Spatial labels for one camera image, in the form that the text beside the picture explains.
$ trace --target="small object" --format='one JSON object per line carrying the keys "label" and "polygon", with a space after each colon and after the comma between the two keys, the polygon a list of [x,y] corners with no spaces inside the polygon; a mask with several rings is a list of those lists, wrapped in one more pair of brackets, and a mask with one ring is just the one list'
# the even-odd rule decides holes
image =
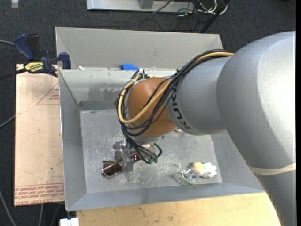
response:
{"label": "small object", "polygon": [[195,173],[202,178],[212,178],[217,175],[216,166],[212,165],[210,162],[205,164],[195,162],[192,167],[194,168]]}
{"label": "small object", "polygon": [[118,161],[103,161],[102,175],[113,176],[122,171],[122,167]]}
{"label": "small object", "polygon": [[30,61],[34,59],[34,54],[27,44],[26,37],[26,33],[21,34],[15,39],[14,44],[18,52],[20,54],[23,54],[26,57],[27,61]]}
{"label": "small object", "polygon": [[60,220],[59,226],[79,226],[79,218],[63,218]]}
{"label": "small object", "polygon": [[132,64],[122,64],[121,69],[122,70],[139,70],[138,67],[135,67]]}
{"label": "small object", "polygon": [[60,61],[63,63],[63,69],[71,69],[70,57],[66,52],[60,53],[58,57]]}
{"label": "small object", "polygon": [[[133,160],[133,163],[140,160],[140,156],[138,152],[134,150],[131,151],[130,158]],[[122,159],[120,159],[119,161],[103,161],[102,175],[106,177],[111,177],[121,172],[125,167],[125,165],[120,164],[122,161],[123,161]]]}
{"label": "small object", "polygon": [[184,185],[192,185],[195,183],[197,174],[191,165],[186,164],[184,169],[180,169],[175,173],[174,178]]}

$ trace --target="black cable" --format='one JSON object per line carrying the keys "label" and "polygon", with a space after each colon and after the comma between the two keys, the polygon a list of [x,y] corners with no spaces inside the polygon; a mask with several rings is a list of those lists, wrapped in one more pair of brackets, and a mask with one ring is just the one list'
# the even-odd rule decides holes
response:
{"label": "black cable", "polygon": [[58,212],[58,210],[60,209],[60,207],[61,207],[61,204],[59,204],[59,205],[57,206],[57,208],[56,208],[56,210],[55,210],[55,213],[54,213],[54,215],[53,215],[53,217],[52,217],[52,220],[51,220],[50,226],[52,226],[52,225],[53,225],[53,223],[54,223],[54,221],[55,221],[55,217],[56,217],[56,215],[57,215],[57,212]]}
{"label": "black cable", "polygon": [[[192,60],[190,60],[185,66],[183,66],[181,69],[178,69],[177,72],[170,76],[169,78],[163,80],[154,90],[154,92],[152,93],[151,97],[153,97],[157,91],[159,90],[159,88],[162,86],[162,84],[167,81],[169,81],[169,84],[167,85],[165,91],[162,93],[162,96],[160,97],[160,99],[158,100],[158,102],[156,103],[156,105],[154,106],[154,109],[151,113],[151,115],[141,124],[139,125],[134,125],[131,124],[131,126],[126,126],[124,123],[122,123],[120,121],[119,118],[119,122],[121,124],[121,130],[122,133],[124,135],[124,137],[126,138],[126,140],[129,142],[129,144],[138,152],[139,156],[141,157],[141,159],[143,161],[145,161],[147,164],[151,164],[153,162],[157,162],[158,161],[158,157],[162,154],[162,149],[155,144],[155,146],[159,149],[159,154],[156,155],[154,152],[144,148],[142,145],[136,143],[132,137],[136,137],[139,136],[141,134],[143,134],[150,126],[151,124],[153,124],[154,122],[156,122],[158,120],[158,118],[160,117],[160,115],[162,114],[162,112],[164,111],[165,107],[167,106],[167,104],[169,103],[175,88],[178,86],[179,82],[186,76],[187,73],[189,73],[193,68],[195,68],[197,65],[207,61],[207,60],[211,60],[211,59],[215,59],[215,58],[220,58],[220,57],[224,57],[226,55],[221,55],[221,56],[208,56],[206,58],[202,58],[206,55],[212,54],[214,52],[226,52],[224,49],[213,49],[210,51],[206,51],[202,54],[199,54],[197,56],[195,56]],[[123,118],[126,117],[126,109],[125,109],[125,105],[124,105],[124,101],[125,98],[127,96],[127,94],[129,93],[130,88],[126,88],[123,89],[124,91],[124,98],[122,99],[122,103],[121,103],[121,115],[123,116]],[[118,109],[118,101],[120,100],[120,96],[116,99],[115,101],[115,105],[116,105],[116,110]],[[162,107],[162,105],[165,103],[165,106],[163,108],[163,110],[160,112],[160,114],[158,115],[158,117],[154,120],[155,115],[157,114],[157,112],[159,111],[159,109]],[[138,129],[142,129],[139,130],[139,132],[131,132],[133,130],[138,130]],[[146,159],[142,154],[146,155],[149,157],[149,159]]]}
{"label": "black cable", "polygon": [[172,0],[169,0],[165,5],[163,5],[162,7],[160,7],[157,11],[153,12],[153,14],[160,12],[161,10],[163,10],[164,8],[167,7],[168,4],[170,4],[172,2]]}
{"label": "black cable", "polygon": [[23,69],[20,69],[20,70],[16,70],[16,71],[14,71],[14,72],[12,72],[12,73],[7,73],[7,74],[5,74],[5,75],[0,76],[0,81],[1,81],[1,80],[4,80],[4,79],[6,79],[6,78],[9,78],[9,77],[15,76],[15,75],[17,75],[17,74],[24,73],[24,72],[26,72],[26,71],[27,71],[27,70],[26,70],[25,68],[23,68]]}
{"label": "black cable", "polygon": [[217,12],[213,15],[213,17],[205,24],[200,33],[205,33],[210,25],[214,22],[214,20],[218,17],[218,15],[222,12],[223,7],[227,6],[231,0],[223,0],[221,4],[217,8]]}

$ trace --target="dark object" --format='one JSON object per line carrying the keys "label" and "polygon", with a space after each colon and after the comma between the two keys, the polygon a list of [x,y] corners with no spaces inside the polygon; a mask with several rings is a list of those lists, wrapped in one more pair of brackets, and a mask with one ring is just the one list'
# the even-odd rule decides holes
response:
{"label": "dark object", "polygon": [[60,53],[58,57],[63,63],[63,69],[71,69],[70,57],[66,52]]}
{"label": "dark object", "polygon": [[23,54],[27,61],[31,61],[34,59],[34,54],[26,41],[26,34],[23,33],[19,37],[17,37],[14,41],[15,47],[20,54]]}
{"label": "dark object", "polygon": [[138,152],[136,152],[136,151],[131,151],[131,158],[134,159],[134,162],[140,160],[140,156],[139,156]]}
{"label": "dark object", "polygon": [[222,3],[217,8],[217,12],[212,16],[211,19],[209,19],[209,21],[205,24],[205,26],[203,27],[203,29],[202,29],[202,31],[200,33],[205,33],[207,31],[207,29],[209,28],[209,26],[213,23],[213,21],[218,17],[218,15],[223,11],[224,7],[227,6],[227,4],[230,1],[231,0],[224,0],[224,1],[222,1]]}
{"label": "dark object", "polygon": [[102,175],[112,176],[122,170],[119,162],[116,161],[103,161]]}

